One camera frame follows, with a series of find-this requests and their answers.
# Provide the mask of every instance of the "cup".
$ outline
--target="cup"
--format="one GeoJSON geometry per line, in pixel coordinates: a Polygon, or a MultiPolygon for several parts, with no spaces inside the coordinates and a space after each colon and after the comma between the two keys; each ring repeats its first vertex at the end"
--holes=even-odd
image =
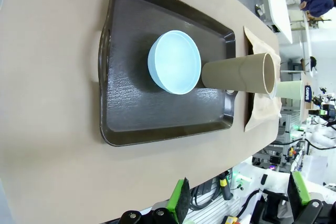
{"type": "Polygon", "coordinates": [[[276,97],[301,100],[303,97],[302,81],[282,81],[278,82],[276,97]]]}
{"type": "Polygon", "coordinates": [[[248,55],[212,61],[202,69],[205,87],[270,94],[275,85],[275,68],[270,54],[248,55]]]}

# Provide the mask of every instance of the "bowl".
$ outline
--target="bowl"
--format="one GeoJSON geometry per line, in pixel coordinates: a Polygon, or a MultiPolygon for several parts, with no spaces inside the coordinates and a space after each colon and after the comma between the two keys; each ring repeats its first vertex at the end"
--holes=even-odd
{"type": "Polygon", "coordinates": [[[149,51],[148,70],[160,88],[172,94],[187,94],[201,74],[200,53],[188,34],[168,31],[149,51]]]}

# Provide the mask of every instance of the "tray rim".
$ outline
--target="tray rim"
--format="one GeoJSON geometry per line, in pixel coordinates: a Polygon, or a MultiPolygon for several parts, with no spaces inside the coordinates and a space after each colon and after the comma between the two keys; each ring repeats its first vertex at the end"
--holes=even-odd
{"type": "MultiPolygon", "coordinates": [[[[229,44],[230,46],[232,46],[232,48],[234,48],[234,52],[236,52],[236,48],[235,48],[235,46],[236,46],[235,34],[234,34],[234,32],[233,32],[232,29],[226,27],[222,23],[220,23],[217,20],[209,17],[208,15],[202,13],[201,11],[199,11],[199,10],[195,9],[194,7],[186,4],[183,1],[180,1],[180,0],[173,0],[173,1],[176,1],[179,4],[182,4],[182,5],[186,6],[189,9],[192,9],[193,11],[196,11],[197,13],[201,14],[202,16],[207,17],[213,23],[220,24],[222,29],[225,28],[226,30],[228,30],[229,33],[226,34],[225,37],[223,37],[223,38],[227,41],[227,44],[229,44]]],[[[122,131],[122,132],[116,132],[116,131],[113,131],[110,128],[108,128],[108,126],[106,125],[106,115],[104,116],[104,107],[103,106],[104,106],[104,104],[106,104],[106,103],[104,103],[105,100],[106,100],[104,97],[106,97],[106,89],[107,89],[107,85],[108,85],[107,84],[108,71],[106,69],[108,67],[108,58],[109,58],[109,56],[107,56],[105,64],[103,64],[102,56],[104,54],[104,49],[106,49],[106,48],[109,49],[110,48],[111,31],[110,31],[109,27],[111,26],[111,23],[113,21],[113,7],[114,7],[115,2],[116,2],[116,0],[109,0],[108,10],[107,10],[107,16],[106,16],[106,19],[105,19],[105,22],[104,22],[104,26],[103,26],[103,29],[102,29],[102,33],[101,33],[101,37],[100,37],[100,42],[99,42],[98,77],[99,77],[99,90],[100,90],[100,133],[101,133],[101,136],[104,139],[104,141],[106,143],[108,143],[109,145],[111,145],[111,146],[119,147],[119,146],[133,145],[133,144],[142,144],[142,143],[151,143],[151,142],[164,141],[164,140],[169,140],[169,139],[173,139],[173,138],[180,138],[180,137],[186,137],[186,136],[205,134],[205,133],[209,133],[209,132],[227,130],[227,129],[231,128],[231,126],[233,124],[233,118],[234,118],[234,103],[235,103],[236,95],[238,93],[237,91],[235,91],[233,93],[225,91],[225,95],[227,95],[228,97],[230,97],[230,100],[231,100],[231,102],[232,102],[233,105],[232,105],[232,115],[223,114],[223,121],[222,122],[203,123],[203,124],[197,124],[197,125],[181,125],[181,126],[159,128],[159,129],[146,129],[146,130],[141,130],[141,131],[122,131]],[[211,127],[211,126],[216,125],[216,124],[218,124],[218,125],[226,124],[227,127],[221,127],[220,129],[218,127],[216,127],[213,130],[211,130],[211,129],[204,130],[204,131],[202,130],[202,128],[204,128],[205,126],[210,126],[211,127]],[[185,129],[187,126],[193,126],[193,127],[198,126],[199,130],[196,130],[196,131],[193,130],[193,132],[188,132],[188,130],[185,129]],[[166,130],[167,129],[174,129],[174,130],[177,129],[178,133],[176,135],[172,135],[172,136],[169,136],[169,137],[163,137],[161,139],[148,140],[148,141],[140,141],[140,142],[139,141],[130,141],[130,142],[125,143],[125,144],[117,144],[115,142],[111,142],[109,140],[109,136],[108,136],[110,134],[120,135],[120,134],[123,134],[123,133],[124,134],[133,133],[133,134],[139,134],[140,135],[141,132],[145,132],[145,131],[157,132],[157,131],[162,131],[164,129],[166,129],[166,130]]]]}

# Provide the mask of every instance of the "brown paper napkin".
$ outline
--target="brown paper napkin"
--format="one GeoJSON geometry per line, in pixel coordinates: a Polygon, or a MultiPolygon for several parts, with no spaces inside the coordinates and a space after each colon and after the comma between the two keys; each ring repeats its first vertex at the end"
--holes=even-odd
{"type": "MultiPolygon", "coordinates": [[[[255,36],[247,27],[244,27],[244,32],[253,46],[254,54],[267,52],[272,56],[276,82],[280,82],[280,56],[273,48],[255,36]]],[[[245,131],[249,131],[267,120],[279,118],[281,116],[281,105],[281,98],[275,97],[271,99],[268,95],[256,93],[253,100],[252,115],[245,126],[245,131]]]]}

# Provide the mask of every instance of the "person in dark blue shirt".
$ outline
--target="person in dark blue shirt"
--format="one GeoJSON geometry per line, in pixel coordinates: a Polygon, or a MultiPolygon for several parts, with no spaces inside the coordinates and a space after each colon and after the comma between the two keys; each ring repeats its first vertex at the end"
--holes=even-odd
{"type": "Polygon", "coordinates": [[[336,0],[286,0],[286,3],[288,9],[308,11],[316,18],[336,7],[336,0]]]}

